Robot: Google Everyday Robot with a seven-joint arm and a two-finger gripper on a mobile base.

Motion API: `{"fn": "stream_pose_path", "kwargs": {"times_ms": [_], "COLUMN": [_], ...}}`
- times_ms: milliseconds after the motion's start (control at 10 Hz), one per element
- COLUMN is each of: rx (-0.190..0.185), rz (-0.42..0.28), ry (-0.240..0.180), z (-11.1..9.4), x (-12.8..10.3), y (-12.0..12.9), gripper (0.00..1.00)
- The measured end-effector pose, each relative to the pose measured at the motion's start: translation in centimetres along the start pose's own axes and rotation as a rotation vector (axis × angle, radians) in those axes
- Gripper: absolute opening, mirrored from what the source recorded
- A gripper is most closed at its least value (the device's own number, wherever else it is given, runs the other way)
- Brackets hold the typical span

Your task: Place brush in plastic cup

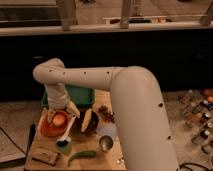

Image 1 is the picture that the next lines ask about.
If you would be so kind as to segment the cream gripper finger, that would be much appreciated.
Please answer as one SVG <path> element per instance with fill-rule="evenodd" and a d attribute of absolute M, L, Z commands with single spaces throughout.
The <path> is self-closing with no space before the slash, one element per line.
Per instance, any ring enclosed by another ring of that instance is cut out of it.
<path fill-rule="evenodd" d="M 55 110 L 54 109 L 48 109 L 48 111 L 47 111 L 48 123 L 51 123 L 54 115 L 55 115 Z"/>
<path fill-rule="evenodd" d="M 80 111 L 72 101 L 70 101 L 67 105 L 67 112 L 75 115 L 76 117 L 80 117 Z"/>

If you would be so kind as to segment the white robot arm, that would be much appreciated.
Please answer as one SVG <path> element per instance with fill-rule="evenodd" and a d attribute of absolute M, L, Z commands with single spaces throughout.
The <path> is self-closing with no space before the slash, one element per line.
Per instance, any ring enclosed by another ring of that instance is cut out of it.
<path fill-rule="evenodd" d="M 49 107 L 77 107 L 68 85 L 110 93 L 118 137 L 128 171 L 179 171 L 167 112 L 156 77 L 139 66 L 74 68 L 53 58 L 37 65 L 33 77 L 45 87 Z"/>

